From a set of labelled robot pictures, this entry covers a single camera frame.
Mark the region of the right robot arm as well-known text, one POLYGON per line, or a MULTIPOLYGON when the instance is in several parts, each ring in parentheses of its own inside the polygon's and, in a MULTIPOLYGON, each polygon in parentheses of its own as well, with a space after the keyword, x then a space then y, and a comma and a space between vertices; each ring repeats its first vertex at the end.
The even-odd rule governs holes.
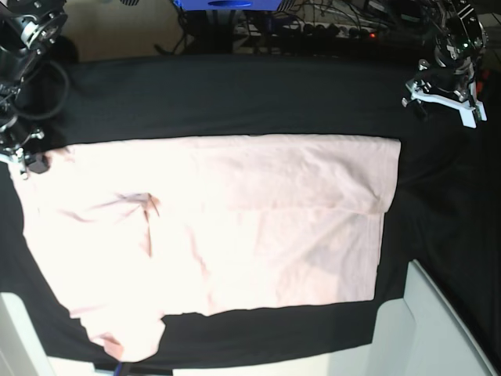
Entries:
POLYGON ((69 94, 65 69, 60 63, 43 60, 67 22, 65 5, 65 1, 1 2, 1 162, 16 167, 23 179, 31 172, 41 174, 49 169, 46 158, 29 147, 45 137, 36 124, 60 113, 69 94), (20 92, 45 65, 63 80, 59 102, 41 113, 19 108, 16 99, 20 92))

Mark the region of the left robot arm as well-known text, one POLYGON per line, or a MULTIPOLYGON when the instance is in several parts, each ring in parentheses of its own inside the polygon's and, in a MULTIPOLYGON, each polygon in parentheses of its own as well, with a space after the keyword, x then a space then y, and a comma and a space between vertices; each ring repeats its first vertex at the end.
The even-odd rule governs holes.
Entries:
POLYGON ((485 29, 469 1, 424 1, 421 9, 434 31, 434 62, 419 60, 402 105, 422 119, 428 118, 427 104, 442 105, 458 111, 463 126, 476 128, 487 120, 476 79, 486 50, 485 29))

